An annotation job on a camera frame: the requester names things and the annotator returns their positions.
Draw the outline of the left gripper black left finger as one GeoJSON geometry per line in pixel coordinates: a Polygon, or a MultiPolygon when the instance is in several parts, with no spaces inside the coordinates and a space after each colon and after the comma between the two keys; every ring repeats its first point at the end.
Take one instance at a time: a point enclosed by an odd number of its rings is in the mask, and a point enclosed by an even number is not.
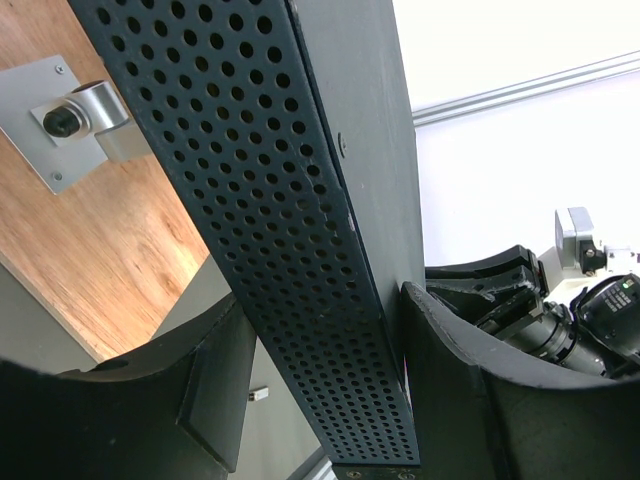
{"type": "Polygon", "coordinates": [[[255,333],[226,296],[88,371],[1,363],[5,479],[225,479],[238,464],[255,333]]]}

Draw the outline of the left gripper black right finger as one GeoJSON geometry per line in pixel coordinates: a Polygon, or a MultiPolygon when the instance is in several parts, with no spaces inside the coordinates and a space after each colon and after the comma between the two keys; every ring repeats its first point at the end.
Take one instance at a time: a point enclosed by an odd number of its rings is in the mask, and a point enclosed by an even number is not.
{"type": "Polygon", "coordinates": [[[639,382],[527,355],[402,286],[404,350],[427,479],[636,479],[639,382]]]}

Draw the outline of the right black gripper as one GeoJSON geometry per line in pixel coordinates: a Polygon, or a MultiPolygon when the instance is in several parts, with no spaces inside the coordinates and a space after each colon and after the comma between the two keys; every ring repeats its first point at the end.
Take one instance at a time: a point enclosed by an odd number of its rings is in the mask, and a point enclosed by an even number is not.
{"type": "Polygon", "coordinates": [[[542,305],[544,267],[515,245],[469,263],[427,266],[426,290],[456,316],[498,338],[542,305]]]}

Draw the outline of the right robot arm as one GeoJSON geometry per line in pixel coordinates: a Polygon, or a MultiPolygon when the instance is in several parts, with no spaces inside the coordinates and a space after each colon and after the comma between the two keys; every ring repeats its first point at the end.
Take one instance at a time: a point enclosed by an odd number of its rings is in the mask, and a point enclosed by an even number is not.
{"type": "Polygon", "coordinates": [[[639,373],[639,277],[614,275],[569,304],[552,302],[543,263],[521,246],[425,269],[426,289],[455,315],[540,360],[606,379],[639,373]]]}

